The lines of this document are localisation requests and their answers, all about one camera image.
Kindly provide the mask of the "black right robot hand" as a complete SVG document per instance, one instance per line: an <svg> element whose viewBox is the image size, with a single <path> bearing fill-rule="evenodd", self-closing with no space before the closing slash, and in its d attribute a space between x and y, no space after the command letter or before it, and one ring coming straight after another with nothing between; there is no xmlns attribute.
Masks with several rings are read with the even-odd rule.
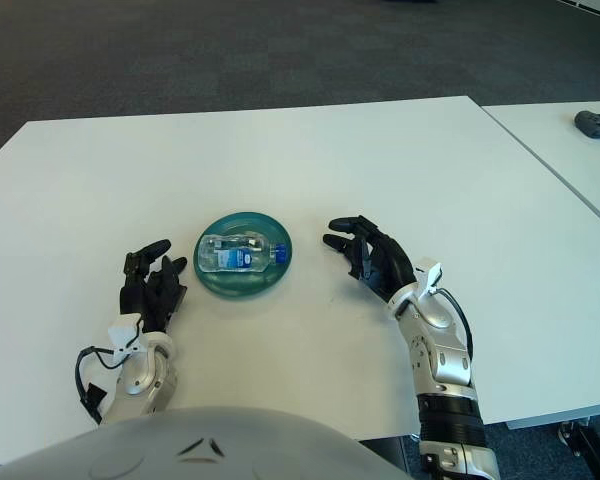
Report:
<svg viewBox="0 0 600 480"><path fill-rule="evenodd" d="M350 276L386 303L402 287L416 282L413 265L402 247L366 217L336 218L328 228L351 235L327 233L323 242L346 258Z"/></svg>

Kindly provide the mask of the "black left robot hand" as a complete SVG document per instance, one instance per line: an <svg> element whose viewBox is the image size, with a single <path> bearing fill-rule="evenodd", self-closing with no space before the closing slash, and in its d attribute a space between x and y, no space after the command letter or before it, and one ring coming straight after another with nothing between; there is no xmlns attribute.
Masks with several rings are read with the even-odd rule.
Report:
<svg viewBox="0 0 600 480"><path fill-rule="evenodd" d="M171 260L166 252L171 248L168 239L156 241L126 255L120 290L121 314L139 314L144 333L167 331L172 315L179 309L187 287L179 275L187 259Z"/></svg>

